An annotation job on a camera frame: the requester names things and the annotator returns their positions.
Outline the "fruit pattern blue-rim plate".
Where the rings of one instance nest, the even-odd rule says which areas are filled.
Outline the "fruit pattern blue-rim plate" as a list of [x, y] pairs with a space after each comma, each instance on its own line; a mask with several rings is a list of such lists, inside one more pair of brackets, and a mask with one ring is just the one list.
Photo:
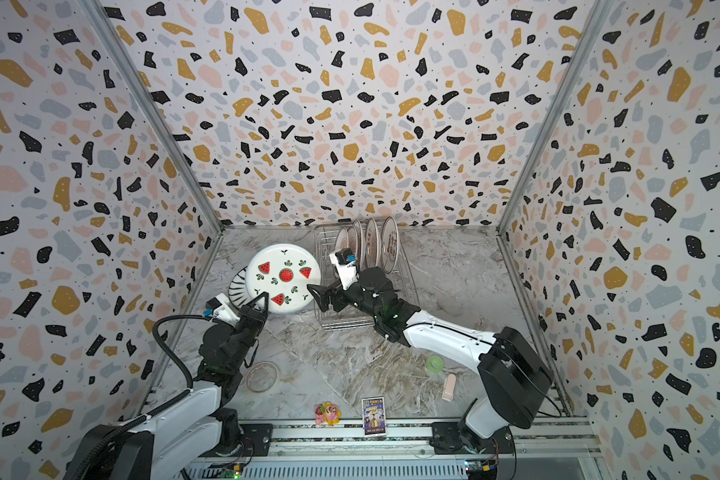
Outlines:
[[294, 244], [275, 244], [259, 251], [247, 266], [245, 287], [252, 298], [268, 294], [271, 314], [292, 314], [310, 306], [314, 299], [308, 284], [320, 284], [317, 259]]

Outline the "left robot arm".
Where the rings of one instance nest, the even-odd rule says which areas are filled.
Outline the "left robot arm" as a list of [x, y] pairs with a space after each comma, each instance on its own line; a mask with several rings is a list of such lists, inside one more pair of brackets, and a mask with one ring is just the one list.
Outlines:
[[269, 296], [261, 293], [229, 314], [214, 300], [201, 320], [211, 322], [196, 374], [163, 338], [157, 340], [176, 363], [185, 388], [164, 403], [118, 424], [85, 434], [67, 465], [67, 479], [167, 479], [182, 474], [203, 454], [215, 455], [235, 472], [267, 453], [272, 428], [244, 428], [228, 404], [252, 366], [258, 337], [268, 318]]

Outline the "red pattern white plate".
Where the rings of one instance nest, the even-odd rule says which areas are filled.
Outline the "red pattern white plate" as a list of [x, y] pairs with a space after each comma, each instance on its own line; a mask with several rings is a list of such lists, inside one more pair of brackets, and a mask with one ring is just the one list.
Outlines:
[[386, 274], [394, 271], [399, 251], [399, 229], [393, 217], [387, 217], [383, 223], [381, 232], [381, 267]]

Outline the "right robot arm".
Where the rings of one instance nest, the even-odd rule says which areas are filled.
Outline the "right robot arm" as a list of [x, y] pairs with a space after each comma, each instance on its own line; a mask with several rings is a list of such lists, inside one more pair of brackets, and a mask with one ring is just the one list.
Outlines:
[[482, 453], [505, 428], [530, 428], [548, 400], [552, 374], [514, 328], [495, 333], [447, 322], [400, 298], [388, 279], [373, 287], [355, 282], [345, 289], [337, 281], [307, 290], [321, 311], [353, 307], [373, 319], [385, 340], [428, 350], [479, 376], [485, 396], [470, 403], [450, 432], [433, 429], [431, 445], [438, 451]]

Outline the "white plate black stripes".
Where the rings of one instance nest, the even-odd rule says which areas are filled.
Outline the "white plate black stripes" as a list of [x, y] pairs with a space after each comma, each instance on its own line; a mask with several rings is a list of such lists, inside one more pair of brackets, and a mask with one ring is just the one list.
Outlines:
[[228, 286], [227, 297], [229, 298], [232, 306], [235, 308], [242, 307], [252, 299], [246, 288], [246, 272], [246, 267], [240, 269], [232, 278]]

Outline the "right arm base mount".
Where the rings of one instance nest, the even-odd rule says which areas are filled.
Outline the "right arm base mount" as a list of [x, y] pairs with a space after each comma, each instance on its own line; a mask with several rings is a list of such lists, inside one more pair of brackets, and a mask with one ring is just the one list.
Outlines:
[[495, 455], [515, 451], [510, 430], [505, 427], [490, 438], [481, 438], [459, 422], [434, 422], [429, 445], [438, 455]]

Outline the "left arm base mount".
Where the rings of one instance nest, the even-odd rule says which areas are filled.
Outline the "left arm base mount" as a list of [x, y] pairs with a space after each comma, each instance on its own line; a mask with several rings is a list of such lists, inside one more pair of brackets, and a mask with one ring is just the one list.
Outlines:
[[219, 443], [210, 450], [203, 452], [201, 458], [232, 461], [269, 454], [273, 439], [272, 423], [244, 423], [232, 429], [231, 433], [222, 433]]

